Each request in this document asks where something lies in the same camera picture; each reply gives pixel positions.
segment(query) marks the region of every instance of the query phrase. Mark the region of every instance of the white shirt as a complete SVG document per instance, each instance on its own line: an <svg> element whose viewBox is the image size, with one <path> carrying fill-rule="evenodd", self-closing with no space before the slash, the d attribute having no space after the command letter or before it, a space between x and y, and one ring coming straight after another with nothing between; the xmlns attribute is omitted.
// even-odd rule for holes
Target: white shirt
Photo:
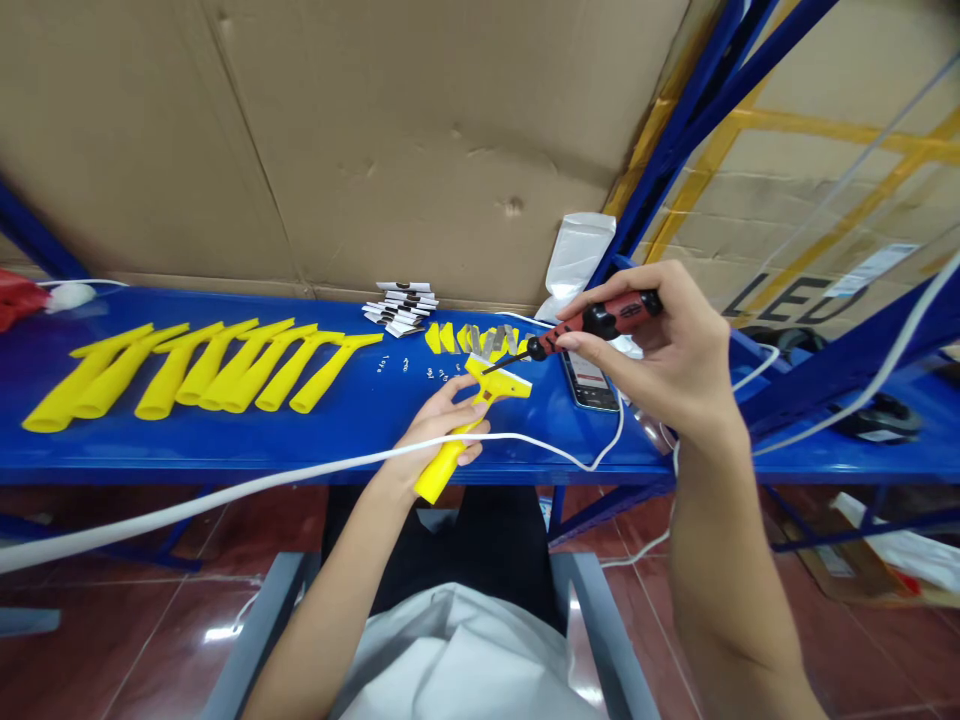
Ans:
<svg viewBox="0 0 960 720"><path fill-rule="evenodd" d="M567 684L567 642L516 605L448 583L367 621L330 717L606 717Z"/></svg>

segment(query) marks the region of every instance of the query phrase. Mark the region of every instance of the red screwdriver handle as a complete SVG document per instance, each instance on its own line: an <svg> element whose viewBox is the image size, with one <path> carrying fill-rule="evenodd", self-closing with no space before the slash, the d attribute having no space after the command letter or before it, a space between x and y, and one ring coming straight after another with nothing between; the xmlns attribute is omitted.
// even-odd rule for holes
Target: red screwdriver handle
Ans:
<svg viewBox="0 0 960 720"><path fill-rule="evenodd" d="M613 340L620 335L630 335L647 320L659 315L662 310L663 306L655 290L635 290L607 300L605 303L594 303L579 315L560 323L537 338L539 348L533 350L531 356L535 360L542 360L547 355L561 352L563 348L557 346L557 338L568 332L588 332L604 340Z"/></svg>

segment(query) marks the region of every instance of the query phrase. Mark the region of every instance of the white plastic bag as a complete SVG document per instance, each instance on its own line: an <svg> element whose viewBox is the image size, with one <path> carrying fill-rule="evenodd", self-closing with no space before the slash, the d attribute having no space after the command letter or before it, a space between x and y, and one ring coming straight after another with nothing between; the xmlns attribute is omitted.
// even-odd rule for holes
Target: white plastic bag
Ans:
<svg viewBox="0 0 960 720"><path fill-rule="evenodd" d="M547 267L550 297L537 311L537 320L557 322L557 311L579 295L597 269L617 231L617 219L601 213L565 215Z"/></svg>
<svg viewBox="0 0 960 720"><path fill-rule="evenodd" d="M840 493L830 503L853 524L860 527L866 506L856 498ZM874 522L884 522L875 518ZM921 578L953 593L960 593L960 549L944 545L908 530L864 538L888 565L911 577Z"/></svg>

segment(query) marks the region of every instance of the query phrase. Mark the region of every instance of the tiled floor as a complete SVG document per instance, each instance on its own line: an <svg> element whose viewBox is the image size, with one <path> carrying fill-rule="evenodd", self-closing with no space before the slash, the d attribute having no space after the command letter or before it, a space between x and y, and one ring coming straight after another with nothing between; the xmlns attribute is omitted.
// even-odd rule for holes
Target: tiled floor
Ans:
<svg viewBox="0 0 960 720"><path fill-rule="evenodd" d="M605 489L571 489L565 516ZM77 489L38 492L16 497L15 508L0 493L0 510L50 512L79 528L165 506L184 492L101 489L94 503L77 502ZM197 717L242 624L237 614L277 552L319 546L325 503L320 487L277 488L201 516L177 548L205 560L189 577L96 556L0 576L0 604L63 612L54 633L0 640L3 716ZM624 557L663 532L670 504L635 508L562 550ZM664 543L634 566L608 569L607 580L662 716L700 718L673 625L668 549ZM960 720L960 612L847 607L827 599L796 557L779 556L777 566L830 717Z"/></svg>

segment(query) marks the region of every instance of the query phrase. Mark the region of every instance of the finger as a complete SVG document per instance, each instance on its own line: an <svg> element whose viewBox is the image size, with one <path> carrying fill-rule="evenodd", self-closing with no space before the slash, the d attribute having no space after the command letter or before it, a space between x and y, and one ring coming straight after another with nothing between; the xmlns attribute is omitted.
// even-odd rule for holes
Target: finger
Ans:
<svg viewBox="0 0 960 720"><path fill-rule="evenodd" d="M656 352L669 344L656 318L637 328L633 334L633 341L643 348L644 353Z"/></svg>
<svg viewBox="0 0 960 720"><path fill-rule="evenodd" d="M459 409L462 408L462 407L467 407L468 405L472 405L472 404L473 404L473 397L469 397L469 398L467 398L467 399L465 399L465 400L461 400L460 402L456 403L456 404L453 406L454 410L459 410Z"/></svg>
<svg viewBox="0 0 960 720"><path fill-rule="evenodd" d="M471 434L471 435L483 435L484 433L488 433L488 432L490 432L490 421L489 421L489 420L484 420L482 423L480 423L479 425L477 425L473 430L471 430L471 431L470 431L470 434ZM476 445L478 442L480 442L480 441L479 441L479 440L464 440L464 441L463 441L463 444L466 445L467 447L470 447L471 445Z"/></svg>
<svg viewBox="0 0 960 720"><path fill-rule="evenodd" d="M615 273L603 285L591 288L574 298L573 302L557 313L557 319L568 320L577 313L583 312L587 305L619 297L628 290L656 290L663 281L665 264L641 265Z"/></svg>
<svg viewBox="0 0 960 720"><path fill-rule="evenodd" d="M443 384L443 387L441 387L434 394L433 397L444 398L446 400L452 401L454 396L458 392L460 392L464 388L468 388L471 385L476 385L476 384L477 384L477 379L473 375L470 375L469 373L467 375L457 375L456 377L452 377L447 382L445 382Z"/></svg>
<svg viewBox="0 0 960 720"><path fill-rule="evenodd" d="M430 437L439 437L446 435L461 425L467 425L476 422L484 416L489 408L489 403L477 403L465 408L457 408L442 415L435 415L423 421L424 431Z"/></svg>
<svg viewBox="0 0 960 720"><path fill-rule="evenodd" d="M668 260L621 270L603 285L575 298L557 313L557 318L568 320L591 303L610 300L630 290L657 290L664 310L671 315L684 317L710 308L710 303L683 265Z"/></svg>
<svg viewBox="0 0 960 720"><path fill-rule="evenodd" d="M557 345L577 354L603 370L624 394L642 393L648 379L642 362L632 360L615 347L589 333L572 332L557 338Z"/></svg>
<svg viewBox="0 0 960 720"><path fill-rule="evenodd" d="M464 465L469 465L474 460L479 457L480 453L483 452L483 443L475 443L464 450L460 455L457 456L457 465L463 467Z"/></svg>

